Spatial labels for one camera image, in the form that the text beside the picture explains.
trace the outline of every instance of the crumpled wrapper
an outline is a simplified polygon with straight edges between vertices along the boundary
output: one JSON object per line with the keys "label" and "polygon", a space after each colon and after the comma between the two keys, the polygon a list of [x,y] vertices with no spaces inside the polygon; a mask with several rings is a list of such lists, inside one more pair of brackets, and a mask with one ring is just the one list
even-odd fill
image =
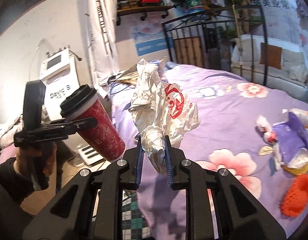
{"label": "crumpled wrapper", "polygon": [[158,66],[144,59],[137,64],[138,79],[129,111],[141,136],[142,148],[157,172],[166,174],[165,135],[179,147],[184,134],[198,127],[198,108],[177,84],[162,82]]}

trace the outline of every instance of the white curtain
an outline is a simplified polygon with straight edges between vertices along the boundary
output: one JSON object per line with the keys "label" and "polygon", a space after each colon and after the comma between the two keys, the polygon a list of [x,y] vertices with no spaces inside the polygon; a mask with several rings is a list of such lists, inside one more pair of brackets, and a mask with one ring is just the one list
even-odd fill
{"label": "white curtain", "polygon": [[115,43],[116,0],[85,0],[86,39],[94,85],[119,72]]}

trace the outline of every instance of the black sleeve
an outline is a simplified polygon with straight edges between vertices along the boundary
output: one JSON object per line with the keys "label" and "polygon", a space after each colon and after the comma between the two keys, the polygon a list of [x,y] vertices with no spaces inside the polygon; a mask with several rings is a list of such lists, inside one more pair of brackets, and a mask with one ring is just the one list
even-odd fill
{"label": "black sleeve", "polygon": [[19,205],[34,192],[33,183],[16,173],[13,167],[15,158],[10,158],[0,165],[0,185]]}

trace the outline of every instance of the floral bedsheet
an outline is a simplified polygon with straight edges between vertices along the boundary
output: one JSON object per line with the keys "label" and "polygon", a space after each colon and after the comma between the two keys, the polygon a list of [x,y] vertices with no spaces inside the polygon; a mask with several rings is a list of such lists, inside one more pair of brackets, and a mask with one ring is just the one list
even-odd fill
{"label": "floral bedsheet", "polygon": [[[227,168],[275,217],[289,237],[308,213],[296,218],[281,214],[280,203],[294,176],[275,171],[271,155],[259,155],[267,144],[255,128],[259,115],[270,123],[284,121],[283,109],[308,104],[283,91],[249,83],[232,73],[179,65],[165,73],[169,83],[177,83],[197,101],[200,125],[184,135],[180,149],[186,158],[203,168]],[[136,146],[138,131],[128,112],[132,90],[113,98],[115,126],[128,148]],[[155,239],[185,239],[185,191],[172,191],[166,176],[158,174],[145,158],[138,204]]]}

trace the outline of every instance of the silver bolt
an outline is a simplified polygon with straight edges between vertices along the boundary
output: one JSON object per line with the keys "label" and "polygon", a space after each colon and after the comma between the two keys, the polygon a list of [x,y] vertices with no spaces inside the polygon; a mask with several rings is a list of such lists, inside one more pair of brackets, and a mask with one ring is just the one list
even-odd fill
{"label": "silver bolt", "polygon": [[222,175],[222,176],[227,176],[229,174],[229,171],[227,169],[220,169],[219,170],[219,173]]}
{"label": "silver bolt", "polygon": [[190,160],[182,160],[182,165],[184,166],[190,166],[192,164],[192,162]]}
{"label": "silver bolt", "polygon": [[87,176],[89,174],[89,170],[88,169],[82,169],[79,174],[83,177]]}
{"label": "silver bolt", "polygon": [[117,165],[118,165],[118,166],[124,166],[124,165],[126,165],[126,164],[127,164],[127,161],[126,161],[126,160],[120,159],[120,160],[117,161]]}

